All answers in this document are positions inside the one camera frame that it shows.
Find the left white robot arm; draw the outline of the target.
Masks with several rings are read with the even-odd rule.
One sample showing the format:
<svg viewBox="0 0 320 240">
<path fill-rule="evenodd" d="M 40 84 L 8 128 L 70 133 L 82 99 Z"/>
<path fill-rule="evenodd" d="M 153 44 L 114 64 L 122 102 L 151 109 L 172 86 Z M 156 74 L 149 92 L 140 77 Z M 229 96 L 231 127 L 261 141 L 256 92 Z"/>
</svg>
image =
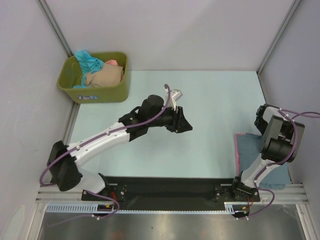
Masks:
<svg viewBox="0 0 320 240">
<path fill-rule="evenodd" d="M 104 151 L 132 142 L 147 134 L 149 128 L 157 127 L 175 134 L 193 130 L 174 97 L 164 100 L 158 95 L 150 95 L 140 106 L 90 138 L 70 144 L 61 140 L 55 142 L 47 161 L 51 185 L 56 185 L 61 192 L 80 188 L 92 192 L 100 200 L 107 199 L 111 188 L 104 176 L 84 170 L 83 165 Z"/>
</svg>

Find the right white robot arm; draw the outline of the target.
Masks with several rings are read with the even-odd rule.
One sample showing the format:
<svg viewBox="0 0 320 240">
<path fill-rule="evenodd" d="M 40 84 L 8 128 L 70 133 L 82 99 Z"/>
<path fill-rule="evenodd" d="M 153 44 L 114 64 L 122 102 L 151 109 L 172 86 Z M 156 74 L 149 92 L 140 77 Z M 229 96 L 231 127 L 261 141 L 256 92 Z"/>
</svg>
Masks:
<svg viewBox="0 0 320 240">
<path fill-rule="evenodd" d="M 230 194 L 237 201 L 258 195 L 258 187 L 269 173 L 296 158 L 305 131 L 304 124 L 269 104 L 258 108 L 254 125 L 262 134 L 259 155 L 233 180 Z"/>
</svg>

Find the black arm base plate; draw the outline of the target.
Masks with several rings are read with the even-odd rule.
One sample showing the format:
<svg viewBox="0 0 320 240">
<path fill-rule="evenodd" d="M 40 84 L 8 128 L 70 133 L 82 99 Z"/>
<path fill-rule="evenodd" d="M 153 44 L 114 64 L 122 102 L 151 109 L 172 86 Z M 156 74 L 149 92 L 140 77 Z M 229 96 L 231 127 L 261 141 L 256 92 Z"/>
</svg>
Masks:
<svg viewBox="0 0 320 240">
<path fill-rule="evenodd" d="M 219 211 L 225 202 L 258 203 L 254 187 L 240 178 L 111 177 L 101 175 L 105 187 L 92 195 L 82 188 L 82 201 L 116 200 L 128 211 Z"/>
</svg>

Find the grey blue t shirt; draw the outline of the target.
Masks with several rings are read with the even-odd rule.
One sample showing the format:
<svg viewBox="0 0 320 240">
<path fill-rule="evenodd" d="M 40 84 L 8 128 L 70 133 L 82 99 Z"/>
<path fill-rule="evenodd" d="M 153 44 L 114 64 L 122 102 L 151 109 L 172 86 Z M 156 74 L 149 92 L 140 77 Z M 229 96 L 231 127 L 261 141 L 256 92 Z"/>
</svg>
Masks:
<svg viewBox="0 0 320 240">
<path fill-rule="evenodd" d="M 235 133 L 235 164 L 237 174 L 248 169 L 260 156 L 259 148 L 262 136 L 250 133 Z M 281 190 L 291 184 L 288 165 L 285 163 L 270 173 L 260 182 L 259 187 L 269 190 Z"/>
</svg>

